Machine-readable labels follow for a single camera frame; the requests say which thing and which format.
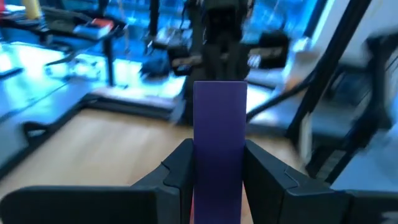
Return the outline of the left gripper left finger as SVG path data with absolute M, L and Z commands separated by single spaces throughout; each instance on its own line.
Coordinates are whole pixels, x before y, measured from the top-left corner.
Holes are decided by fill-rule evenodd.
M 2 224 L 189 224 L 193 141 L 130 187 L 35 186 L 0 201 Z

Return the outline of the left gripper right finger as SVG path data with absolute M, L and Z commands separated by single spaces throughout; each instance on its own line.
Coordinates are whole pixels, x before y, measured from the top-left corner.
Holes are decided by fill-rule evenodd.
M 332 190 L 250 140 L 243 182 L 254 224 L 398 224 L 398 193 Z

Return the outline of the purple block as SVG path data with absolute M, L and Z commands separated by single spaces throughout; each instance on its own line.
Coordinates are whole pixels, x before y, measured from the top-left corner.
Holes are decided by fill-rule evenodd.
M 194 84 L 194 224 L 240 224 L 246 82 Z

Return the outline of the black desk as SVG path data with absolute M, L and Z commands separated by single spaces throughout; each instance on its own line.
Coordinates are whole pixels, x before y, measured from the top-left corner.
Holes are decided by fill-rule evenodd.
M 90 23 L 93 19 L 107 19 L 114 22 L 110 33 L 100 39 L 93 40 L 79 37 L 73 33 L 78 25 Z M 114 55 L 112 50 L 113 40 L 123 36 L 127 30 L 127 24 L 113 16 L 108 16 L 104 10 L 100 11 L 67 11 L 53 7 L 42 7 L 42 16 L 39 19 L 30 20 L 26 17 L 25 9 L 18 11 L 0 12 L 0 27 L 18 29 L 35 34 L 42 46 L 52 50 L 61 50 L 64 58 L 52 61 L 44 65 L 48 70 L 50 66 L 68 63 L 84 51 L 98 43 L 103 44 L 103 55 L 106 57 L 108 72 L 108 85 L 114 85 Z

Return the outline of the red white book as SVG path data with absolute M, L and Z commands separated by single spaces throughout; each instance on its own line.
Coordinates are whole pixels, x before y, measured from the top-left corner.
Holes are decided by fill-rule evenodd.
M 114 22 L 107 19 L 93 19 L 90 23 L 78 25 L 73 33 L 79 37 L 97 40 L 110 33 L 114 27 Z

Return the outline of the yellow container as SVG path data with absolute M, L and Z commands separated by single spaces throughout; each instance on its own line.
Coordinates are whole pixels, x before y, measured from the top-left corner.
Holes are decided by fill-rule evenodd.
M 30 20 L 39 19 L 42 16 L 39 0 L 21 0 L 25 7 L 26 17 Z

